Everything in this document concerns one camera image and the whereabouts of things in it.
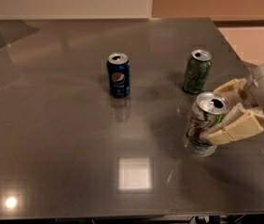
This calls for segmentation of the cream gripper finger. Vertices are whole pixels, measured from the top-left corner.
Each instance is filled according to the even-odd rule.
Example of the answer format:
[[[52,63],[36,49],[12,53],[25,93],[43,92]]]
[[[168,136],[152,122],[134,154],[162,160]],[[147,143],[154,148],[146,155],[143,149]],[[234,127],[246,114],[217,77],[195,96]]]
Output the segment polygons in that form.
[[[212,145],[225,145],[255,136],[264,131],[264,112],[259,107],[234,106],[221,122],[204,132],[204,140]]]
[[[237,105],[238,103],[248,105],[248,95],[244,90],[245,84],[245,78],[234,78],[233,80],[230,80],[227,83],[215,88],[214,93],[218,93],[226,97],[231,105]]]

